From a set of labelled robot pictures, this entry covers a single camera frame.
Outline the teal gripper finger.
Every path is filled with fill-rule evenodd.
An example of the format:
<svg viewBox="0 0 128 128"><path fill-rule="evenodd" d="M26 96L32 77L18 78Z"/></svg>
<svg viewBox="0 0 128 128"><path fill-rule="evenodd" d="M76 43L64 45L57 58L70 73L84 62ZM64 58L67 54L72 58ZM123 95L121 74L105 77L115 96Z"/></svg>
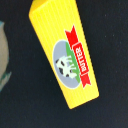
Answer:
<svg viewBox="0 0 128 128"><path fill-rule="evenodd" d="M12 74L11 71L7 70L9 64L9 47L4 25L5 23L0 21L0 92L9 81Z"/></svg>

